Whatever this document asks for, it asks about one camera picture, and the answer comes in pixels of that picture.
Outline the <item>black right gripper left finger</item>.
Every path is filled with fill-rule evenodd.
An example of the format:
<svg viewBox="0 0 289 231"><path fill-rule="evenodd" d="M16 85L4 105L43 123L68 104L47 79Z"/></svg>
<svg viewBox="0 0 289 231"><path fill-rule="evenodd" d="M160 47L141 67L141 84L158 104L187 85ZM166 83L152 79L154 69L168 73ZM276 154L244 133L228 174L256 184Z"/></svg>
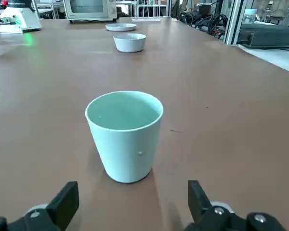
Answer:
<svg viewBox="0 0 289 231"><path fill-rule="evenodd" d="M78 208L78 183L69 181L45 208L35 208L11 223L0 217L0 231L64 231Z"/></svg>

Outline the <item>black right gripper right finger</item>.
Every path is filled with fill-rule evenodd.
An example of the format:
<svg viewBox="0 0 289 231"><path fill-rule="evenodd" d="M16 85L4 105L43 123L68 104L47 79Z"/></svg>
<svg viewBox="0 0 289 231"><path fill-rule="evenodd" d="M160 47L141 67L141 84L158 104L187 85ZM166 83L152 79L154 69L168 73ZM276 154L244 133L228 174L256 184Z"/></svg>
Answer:
<svg viewBox="0 0 289 231"><path fill-rule="evenodd" d="M193 223L186 231L284 231L273 216L263 212L248 213L245 218L223 205L212 205L199 181L188 181L188 206Z"/></svg>

